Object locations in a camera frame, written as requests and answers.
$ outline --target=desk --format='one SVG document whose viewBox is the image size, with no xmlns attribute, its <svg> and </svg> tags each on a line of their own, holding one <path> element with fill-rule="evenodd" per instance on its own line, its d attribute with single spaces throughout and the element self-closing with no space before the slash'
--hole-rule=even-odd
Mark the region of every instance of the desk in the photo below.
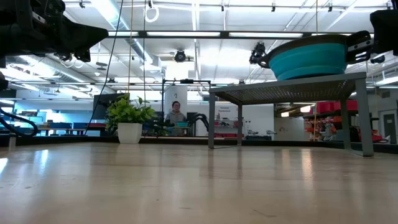
<svg viewBox="0 0 398 224">
<path fill-rule="evenodd" d="M 77 135 L 84 135 L 84 132 L 86 129 L 76 129 L 76 128 L 38 128 L 39 132 L 45 131 L 45 135 L 48 136 L 50 130 L 54 130 L 54 134 L 57 133 L 57 131 L 66 131 L 66 134 L 73 134 L 74 131 L 77 132 Z"/>
</svg>

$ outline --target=teal bowl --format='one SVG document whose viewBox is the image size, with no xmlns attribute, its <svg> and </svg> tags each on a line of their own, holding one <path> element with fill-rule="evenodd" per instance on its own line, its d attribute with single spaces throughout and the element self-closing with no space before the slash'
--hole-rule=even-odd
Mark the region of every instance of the teal bowl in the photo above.
<svg viewBox="0 0 398 224">
<path fill-rule="evenodd" d="M 182 127 L 188 127 L 188 125 L 189 125 L 188 122 L 177 122 L 177 123 L 175 123 L 175 126 L 176 126 L 176 127 L 180 127 L 180 128 L 182 128 Z"/>
<path fill-rule="evenodd" d="M 347 36 L 339 34 L 305 37 L 278 46 L 260 60 L 278 81 L 344 74 L 346 40 Z"/>
</svg>

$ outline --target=wooden table surface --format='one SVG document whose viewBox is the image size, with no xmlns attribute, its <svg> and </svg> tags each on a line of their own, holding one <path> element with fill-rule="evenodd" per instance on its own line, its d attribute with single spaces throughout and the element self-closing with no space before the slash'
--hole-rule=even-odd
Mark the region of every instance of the wooden table surface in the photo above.
<svg viewBox="0 0 398 224">
<path fill-rule="evenodd" d="M 397 223 L 398 156 L 76 143 L 0 154 L 0 223 Z"/>
</svg>

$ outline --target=ceiling camera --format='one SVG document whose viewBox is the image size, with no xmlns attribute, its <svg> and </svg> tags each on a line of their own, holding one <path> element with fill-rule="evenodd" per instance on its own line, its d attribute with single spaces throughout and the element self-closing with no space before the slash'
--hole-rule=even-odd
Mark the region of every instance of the ceiling camera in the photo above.
<svg viewBox="0 0 398 224">
<path fill-rule="evenodd" d="M 178 50 L 177 53 L 174 56 L 174 60 L 176 62 L 184 62 L 186 59 L 185 52 L 183 50 Z"/>
<path fill-rule="evenodd" d="M 257 43 L 254 50 L 251 51 L 251 56 L 249 59 L 250 64 L 257 64 L 259 58 L 266 54 L 266 46 L 264 43 Z"/>
</svg>

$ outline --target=white flower pot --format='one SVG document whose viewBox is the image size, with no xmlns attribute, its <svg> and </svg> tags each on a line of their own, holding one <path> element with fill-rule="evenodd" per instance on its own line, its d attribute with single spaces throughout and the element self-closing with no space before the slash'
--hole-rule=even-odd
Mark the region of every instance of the white flower pot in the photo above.
<svg viewBox="0 0 398 224">
<path fill-rule="evenodd" d="M 138 144 L 141 139 L 142 124 L 119 123 L 118 136 L 120 144 Z"/>
</svg>

